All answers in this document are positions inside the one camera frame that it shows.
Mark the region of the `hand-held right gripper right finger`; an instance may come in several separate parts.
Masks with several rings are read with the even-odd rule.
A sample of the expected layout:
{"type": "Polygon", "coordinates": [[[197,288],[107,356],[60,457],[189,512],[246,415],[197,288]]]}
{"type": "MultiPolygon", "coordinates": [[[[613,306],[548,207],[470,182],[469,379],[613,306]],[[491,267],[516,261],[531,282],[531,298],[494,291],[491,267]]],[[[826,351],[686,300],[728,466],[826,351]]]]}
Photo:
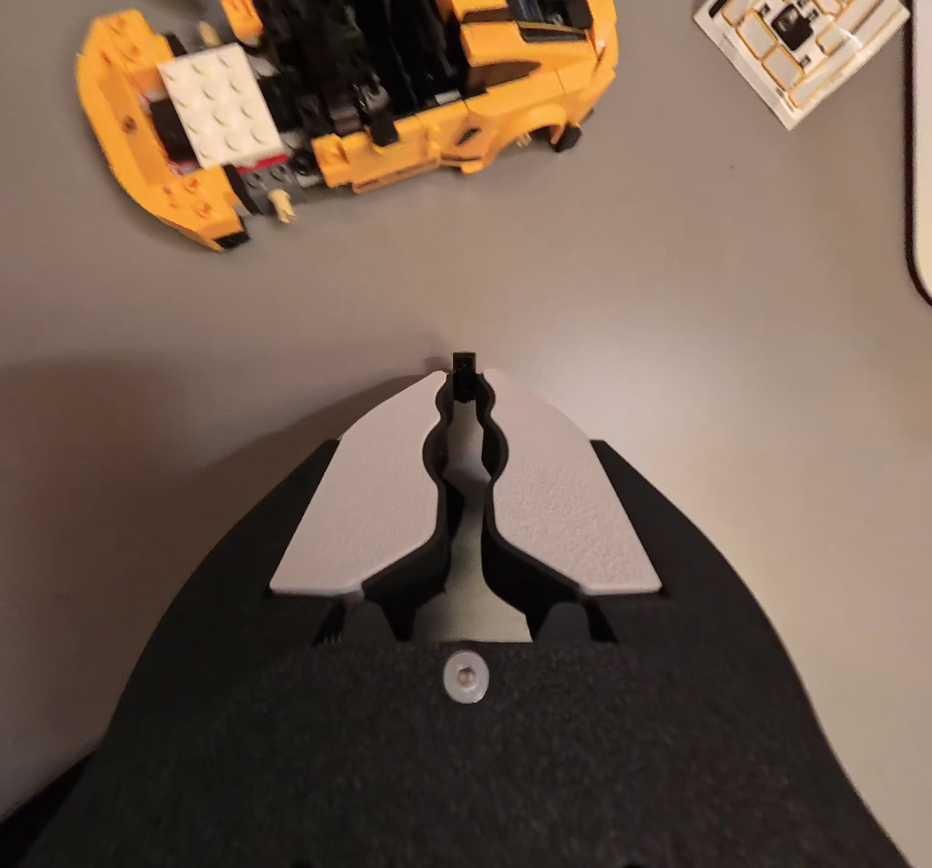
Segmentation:
{"type": "Polygon", "coordinates": [[[587,435],[499,369],[486,369],[493,529],[584,597],[658,593],[655,571],[587,435]]]}

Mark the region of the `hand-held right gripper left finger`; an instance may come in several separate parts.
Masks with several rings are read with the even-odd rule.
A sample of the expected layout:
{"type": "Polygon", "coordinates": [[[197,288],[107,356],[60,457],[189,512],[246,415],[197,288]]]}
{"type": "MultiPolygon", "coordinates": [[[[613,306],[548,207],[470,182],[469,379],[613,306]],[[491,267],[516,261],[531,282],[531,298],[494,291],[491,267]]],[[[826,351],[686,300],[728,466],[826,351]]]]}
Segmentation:
{"type": "Polygon", "coordinates": [[[439,492],[424,449],[447,381],[443,371],[430,373],[343,433],[270,580],[273,593],[360,596],[367,581],[429,541],[439,492]]]}

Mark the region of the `orange lego car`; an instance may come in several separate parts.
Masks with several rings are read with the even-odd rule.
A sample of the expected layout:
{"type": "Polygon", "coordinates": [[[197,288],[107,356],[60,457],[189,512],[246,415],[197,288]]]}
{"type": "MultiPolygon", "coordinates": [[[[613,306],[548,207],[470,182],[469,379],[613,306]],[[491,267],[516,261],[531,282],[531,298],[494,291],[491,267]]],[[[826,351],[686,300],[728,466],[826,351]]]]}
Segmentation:
{"type": "Polygon", "coordinates": [[[198,1],[191,49],[137,10],[95,19],[76,87],[124,191],[218,252],[317,186],[570,150],[619,58],[613,0],[198,1]]]}

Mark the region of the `white rounded base board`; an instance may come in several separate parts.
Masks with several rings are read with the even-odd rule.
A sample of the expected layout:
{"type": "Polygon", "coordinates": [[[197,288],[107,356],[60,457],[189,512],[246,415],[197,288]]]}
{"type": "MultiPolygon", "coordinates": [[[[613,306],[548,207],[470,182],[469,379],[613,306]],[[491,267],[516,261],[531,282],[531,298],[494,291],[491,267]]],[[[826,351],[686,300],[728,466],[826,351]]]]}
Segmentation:
{"type": "Polygon", "coordinates": [[[931,304],[931,0],[910,0],[905,69],[905,259],[922,300],[931,304]]]}

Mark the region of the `white sticker sheet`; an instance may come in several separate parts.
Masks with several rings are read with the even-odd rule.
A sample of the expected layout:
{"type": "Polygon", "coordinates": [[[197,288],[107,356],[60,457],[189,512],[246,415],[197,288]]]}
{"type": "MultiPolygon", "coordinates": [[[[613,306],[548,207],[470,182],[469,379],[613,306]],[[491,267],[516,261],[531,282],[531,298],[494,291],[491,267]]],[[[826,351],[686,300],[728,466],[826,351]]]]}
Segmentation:
{"type": "Polygon", "coordinates": [[[705,0],[693,22],[791,131],[910,17],[902,0],[705,0]]]}

